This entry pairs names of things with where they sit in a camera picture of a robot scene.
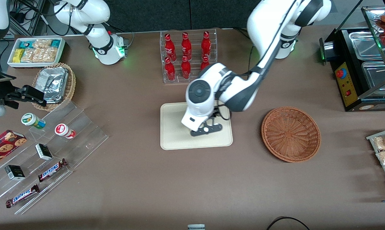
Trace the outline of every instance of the small black box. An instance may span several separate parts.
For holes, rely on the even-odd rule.
[[[7,165],[5,167],[5,171],[11,180],[23,180],[25,179],[25,175],[22,172],[20,166],[17,165]]]
[[[44,160],[52,160],[52,153],[50,153],[49,148],[44,144],[37,144],[35,146],[36,152],[38,152],[39,157]]]

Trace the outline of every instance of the red bottle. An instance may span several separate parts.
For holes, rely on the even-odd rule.
[[[181,70],[182,70],[182,77],[188,80],[191,77],[191,64],[189,63],[188,57],[186,56],[182,57]]]
[[[192,59],[192,46],[191,42],[188,39],[188,33],[182,33],[182,55],[188,57],[188,61],[191,61]]]
[[[204,32],[204,39],[201,42],[202,55],[201,58],[204,60],[205,56],[208,56],[208,59],[211,59],[211,40],[210,33],[208,31]]]
[[[166,75],[169,81],[175,81],[175,68],[171,63],[171,59],[169,57],[165,58],[166,65],[164,68],[166,69]]]
[[[164,35],[166,38],[166,53],[167,56],[171,59],[171,62],[174,62],[177,60],[177,55],[175,53],[175,45],[171,41],[171,36],[169,34]]]
[[[208,62],[208,56],[205,56],[201,63],[201,71],[205,69],[205,67],[209,66],[210,63]]]

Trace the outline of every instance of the wicker basket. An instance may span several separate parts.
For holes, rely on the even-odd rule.
[[[266,147],[287,162],[303,162],[319,150],[319,127],[307,113],[294,107],[271,110],[262,122],[262,139]]]
[[[76,87],[76,76],[74,75],[72,69],[68,65],[66,65],[64,63],[56,63],[56,64],[53,64],[53,65],[47,66],[47,67],[45,67],[43,69],[46,69],[46,68],[56,68],[56,67],[63,67],[63,68],[65,68],[65,69],[67,69],[69,71],[69,76],[68,76],[68,80],[67,80],[67,84],[66,84],[66,88],[65,88],[65,92],[64,92],[64,95],[63,95],[63,101],[62,102],[65,102],[65,101],[68,101],[68,100],[70,101],[73,98],[74,88]],[[36,81],[38,79],[39,73],[36,74],[36,77],[33,80],[33,84],[32,84],[33,87],[35,87],[35,85],[36,85]],[[53,111],[59,105],[60,105],[60,103],[59,104],[47,104],[46,107],[43,107],[43,106],[39,106],[38,104],[33,103],[33,106],[36,109],[45,110],[45,111]]]

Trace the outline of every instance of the yellow control panel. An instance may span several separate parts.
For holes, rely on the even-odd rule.
[[[339,85],[340,92],[344,104],[346,106],[351,105],[353,102],[358,100],[356,89],[354,88],[353,82],[349,74],[346,63],[343,63],[335,72],[337,84]]]

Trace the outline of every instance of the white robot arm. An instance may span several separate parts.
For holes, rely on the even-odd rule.
[[[109,6],[103,0],[66,0],[57,2],[54,11],[64,24],[71,25],[83,33],[93,46],[96,58],[105,65],[111,65],[125,57],[125,41],[122,37],[109,34],[102,25],[110,17]]]
[[[188,104],[182,123],[191,134],[208,134],[206,121],[214,115],[219,100],[232,112],[251,106],[274,58],[287,57],[300,28],[324,19],[331,9],[330,0],[263,0],[249,16],[247,29],[259,52],[260,61],[249,73],[236,74],[221,63],[205,68],[187,87]],[[241,76],[248,75],[248,80]]]

